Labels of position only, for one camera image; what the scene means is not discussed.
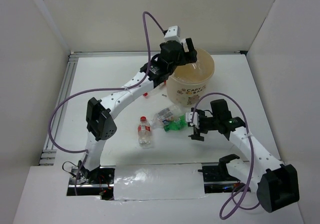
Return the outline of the clear bottle white cap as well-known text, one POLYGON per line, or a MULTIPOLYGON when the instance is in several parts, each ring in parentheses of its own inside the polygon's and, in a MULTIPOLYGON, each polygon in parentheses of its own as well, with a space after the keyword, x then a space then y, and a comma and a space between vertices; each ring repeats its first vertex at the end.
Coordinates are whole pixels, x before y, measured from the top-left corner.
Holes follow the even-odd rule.
POLYGON ((208 78, 213 70, 212 59, 199 58, 195 63, 187 64, 185 77, 189 81, 200 82, 208 78))

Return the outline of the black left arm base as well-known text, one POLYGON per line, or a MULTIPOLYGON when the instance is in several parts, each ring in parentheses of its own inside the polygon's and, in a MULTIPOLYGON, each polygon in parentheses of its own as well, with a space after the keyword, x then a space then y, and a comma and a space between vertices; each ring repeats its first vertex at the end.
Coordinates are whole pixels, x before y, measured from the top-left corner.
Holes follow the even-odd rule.
POLYGON ((67 196, 99 196, 101 200, 114 200, 114 172, 112 167, 101 167, 98 175, 89 180, 79 172, 77 174, 77 166, 65 161, 62 170, 69 174, 67 196))

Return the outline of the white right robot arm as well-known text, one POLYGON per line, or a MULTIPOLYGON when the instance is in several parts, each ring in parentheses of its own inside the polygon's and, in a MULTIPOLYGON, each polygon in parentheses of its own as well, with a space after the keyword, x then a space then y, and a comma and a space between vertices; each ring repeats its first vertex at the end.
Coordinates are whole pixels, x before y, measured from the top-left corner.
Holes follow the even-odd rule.
POLYGON ((244 163, 239 156, 230 154, 219 159, 218 174, 229 180, 232 177, 242 183, 249 182, 249 189, 256 193, 262 208, 271 213, 300 199, 297 170, 285 165, 268 152, 246 129, 245 122, 232 117, 224 99, 211 101, 212 116, 203 110, 192 108, 186 113, 188 126, 193 128, 192 140, 203 141, 203 134, 218 131, 236 146, 250 161, 244 163))

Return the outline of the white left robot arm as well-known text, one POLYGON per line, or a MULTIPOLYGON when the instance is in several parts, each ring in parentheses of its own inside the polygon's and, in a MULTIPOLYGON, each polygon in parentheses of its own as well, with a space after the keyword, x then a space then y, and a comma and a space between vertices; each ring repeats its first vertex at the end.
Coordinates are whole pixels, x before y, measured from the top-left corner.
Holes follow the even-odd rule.
POLYGON ((80 176, 85 182, 94 183, 98 179, 104 145, 116 133, 114 120, 121 111, 165 82, 178 66, 196 61, 197 51, 190 38, 166 41, 161 43, 160 53, 153 56, 150 63, 144 64, 122 90, 100 100, 91 98, 88 101, 86 149, 89 152, 78 162, 80 176))

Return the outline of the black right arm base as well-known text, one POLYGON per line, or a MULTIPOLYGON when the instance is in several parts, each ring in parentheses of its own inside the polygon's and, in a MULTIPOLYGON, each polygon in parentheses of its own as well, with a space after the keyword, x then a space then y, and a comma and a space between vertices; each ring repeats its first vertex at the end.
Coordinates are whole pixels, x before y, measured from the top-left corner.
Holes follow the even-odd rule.
POLYGON ((234 189, 238 191, 244 186, 239 179, 229 175, 227 164, 232 160, 238 160, 239 156, 230 154, 219 159, 218 164, 204 164, 198 172, 203 176, 204 192, 209 193, 231 193, 234 189))

